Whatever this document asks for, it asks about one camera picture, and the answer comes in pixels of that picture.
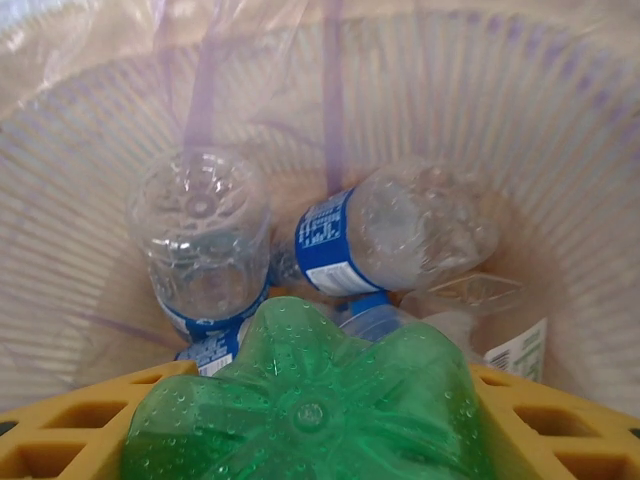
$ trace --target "clear plastic liner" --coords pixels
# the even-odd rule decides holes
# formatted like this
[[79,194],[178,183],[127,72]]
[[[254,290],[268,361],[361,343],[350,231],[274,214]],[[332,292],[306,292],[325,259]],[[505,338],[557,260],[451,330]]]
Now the clear plastic liner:
[[183,347],[123,213],[205,143],[276,222],[411,154],[486,174],[549,383],[640,414],[639,27],[629,0],[0,0],[0,408]]

